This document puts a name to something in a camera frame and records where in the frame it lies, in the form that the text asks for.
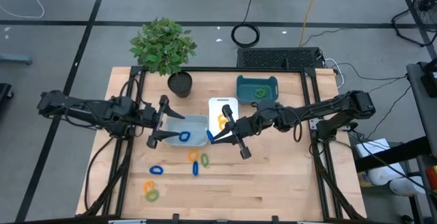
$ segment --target yellow ring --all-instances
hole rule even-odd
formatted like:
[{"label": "yellow ring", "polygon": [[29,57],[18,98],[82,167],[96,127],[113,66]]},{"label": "yellow ring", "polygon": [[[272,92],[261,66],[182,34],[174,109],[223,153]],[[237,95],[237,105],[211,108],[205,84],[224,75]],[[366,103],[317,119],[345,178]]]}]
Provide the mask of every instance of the yellow ring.
[{"label": "yellow ring", "polygon": [[144,183],[144,186],[143,186],[144,193],[148,193],[149,191],[154,190],[154,189],[155,189],[155,182],[148,180]]},{"label": "yellow ring", "polygon": [[188,153],[188,160],[193,163],[193,162],[197,161],[197,159],[199,159],[199,151],[191,149],[190,152]]},{"label": "yellow ring", "polygon": [[223,114],[220,114],[220,115],[217,117],[217,120],[218,120],[218,127],[220,128],[220,130],[225,129],[225,125],[226,125],[226,123],[227,123],[227,119],[226,119],[226,117],[225,117]]}]

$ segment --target blue ring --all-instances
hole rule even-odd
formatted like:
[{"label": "blue ring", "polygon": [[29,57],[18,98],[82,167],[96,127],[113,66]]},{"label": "blue ring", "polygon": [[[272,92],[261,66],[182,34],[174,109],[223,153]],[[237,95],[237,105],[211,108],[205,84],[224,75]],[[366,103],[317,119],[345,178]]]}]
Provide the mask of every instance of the blue ring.
[{"label": "blue ring", "polygon": [[162,175],[164,173],[164,169],[161,166],[155,165],[149,169],[149,172],[151,174]]},{"label": "blue ring", "polygon": [[208,136],[211,143],[214,143],[214,136],[212,136],[212,133],[209,130],[206,131],[206,136]]},{"label": "blue ring", "polygon": [[186,132],[186,131],[181,132],[180,135],[179,135],[179,141],[181,141],[181,142],[187,142],[188,139],[190,139],[190,136],[191,136],[191,133],[190,133],[190,132]]},{"label": "blue ring", "polygon": [[199,163],[197,161],[193,162],[193,175],[194,176],[199,175]]}]

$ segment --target green leaves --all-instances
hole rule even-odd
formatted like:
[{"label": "green leaves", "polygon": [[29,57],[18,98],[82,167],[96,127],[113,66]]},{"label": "green leaves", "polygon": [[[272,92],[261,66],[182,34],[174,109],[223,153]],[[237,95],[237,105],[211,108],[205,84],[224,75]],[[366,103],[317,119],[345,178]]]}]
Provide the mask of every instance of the green leaves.
[{"label": "green leaves", "polygon": [[177,55],[177,54],[175,54],[175,55],[172,55],[171,57],[170,57],[170,62],[172,62],[172,63],[178,63],[179,62],[179,60],[180,60],[180,56],[179,55]]},{"label": "green leaves", "polygon": [[189,33],[191,30],[182,31],[181,25],[168,18],[155,19],[129,41],[129,51],[150,72],[173,74],[181,70],[180,64],[188,63],[188,54],[196,55],[197,45],[186,37]]},{"label": "green leaves", "polygon": [[169,67],[174,73],[180,72],[180,70],[181,70],[180,66],[175,65],[175,64],[169,64]]},{"label": "green leaves", "polygon": [[158,56],[156,56],[156,55],[148,55],[148,56],[145,58],[145,60],[146,60],[146,61],[151,61],[151,62],[153,62],[153,63],[156,63],[156,62],[158,62]]},{"label": "green leaves", "polygon": [[170,44],[168,44],[168,45],[166,45],[164,47],[164,51],[170,51],[170,49],[171,49],[171,45]]}]

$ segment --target black plant pot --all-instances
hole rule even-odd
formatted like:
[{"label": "black plant pot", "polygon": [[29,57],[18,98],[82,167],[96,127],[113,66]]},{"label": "black plant pot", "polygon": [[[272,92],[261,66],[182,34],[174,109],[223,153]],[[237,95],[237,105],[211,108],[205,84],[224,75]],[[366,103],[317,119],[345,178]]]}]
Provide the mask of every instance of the black plant pot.
[{"label": "black plant pot", "polygon": [[186,98],[191,93],[193,79],[187,72],[174,73],[169,77],[167,84],[170,90],[179,98]]}]

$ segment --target green ring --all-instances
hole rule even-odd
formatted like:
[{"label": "green ring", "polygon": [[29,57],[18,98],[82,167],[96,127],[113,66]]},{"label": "green ring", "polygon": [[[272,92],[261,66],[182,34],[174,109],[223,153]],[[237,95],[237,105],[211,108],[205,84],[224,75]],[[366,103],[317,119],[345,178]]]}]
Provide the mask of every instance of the green ring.
[{"label": "green ring", "polygon": [[208,155],[206,153],[203,153],[200,156],[200,163],[204,168],[208,168],[210,165],[210,159],[208,158]]},{"label": "green ring", "polygon": [[[154,198],[151,198],[150,197],[150,195],[151,194],[155,194],[155,197]],[[154,202],[154,201],[156,201],[157,199],[159,198],[159,192],[158,192],[158,190],[150,190],[150,191],[148,191],[146,194],[145,194],[145,199],[147,200],[147,201],[149,201],[149,202]]]},{"label": "green ring", "polygon": [[255,97],[265,98],[266,96],[267,96],[267,89],[265,87],[262,87],[262,88],[255,90]]}]

